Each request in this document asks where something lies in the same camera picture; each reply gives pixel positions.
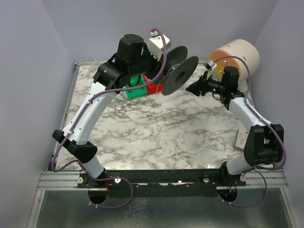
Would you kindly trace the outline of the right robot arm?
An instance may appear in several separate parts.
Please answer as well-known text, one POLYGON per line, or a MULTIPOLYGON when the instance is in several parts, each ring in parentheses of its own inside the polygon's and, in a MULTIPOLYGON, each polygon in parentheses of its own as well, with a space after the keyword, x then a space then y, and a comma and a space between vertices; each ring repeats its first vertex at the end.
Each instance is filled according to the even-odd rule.
POLYGON ((239 71, 236 67, 224 68, 221 81, 204 75, 186 88, 186 91, 204 96, 207 93, 219 95, 221 103, 232 112, 248 130, 243 153, 237 158, 223 164, 229 175, 240 175, 258 165, 280 163, 283 159, 284 129, 279 124, 259 117, 257 111, 238 90, 239 71))

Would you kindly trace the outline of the black spool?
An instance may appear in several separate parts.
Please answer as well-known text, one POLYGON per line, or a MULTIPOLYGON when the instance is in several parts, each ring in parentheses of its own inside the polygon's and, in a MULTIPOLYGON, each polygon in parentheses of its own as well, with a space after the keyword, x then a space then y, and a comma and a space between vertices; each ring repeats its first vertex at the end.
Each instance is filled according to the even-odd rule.
POLYGON ((167 54, 167 62, 163 70, 164 79, 162 95, 170 95, 182 87, 194 73, 199 63, 197 56, 187 57, 188 49, 178 46, 167 54))

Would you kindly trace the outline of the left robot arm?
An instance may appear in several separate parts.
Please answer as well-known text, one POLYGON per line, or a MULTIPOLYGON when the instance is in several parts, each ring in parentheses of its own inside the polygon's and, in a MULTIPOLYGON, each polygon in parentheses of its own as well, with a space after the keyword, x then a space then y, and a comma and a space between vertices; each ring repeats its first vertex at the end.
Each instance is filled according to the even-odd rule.
POLYGON ((95 124, 120 92, 141 88, 138 84, 130 85, 132 77, 147 74, 152 83, 161 76, 170 46, 170 39, 155 28, 148 41, 135 34, 120 39, 117 51, 98 67, 89 93, 73 119, 62 130, 53 132, 59 144, 51 163, 53 172, 57 172, 59 151, 65 148, 88 175, 100 177, 105 169, 97 158, 97 147, 89 141, 95 124))

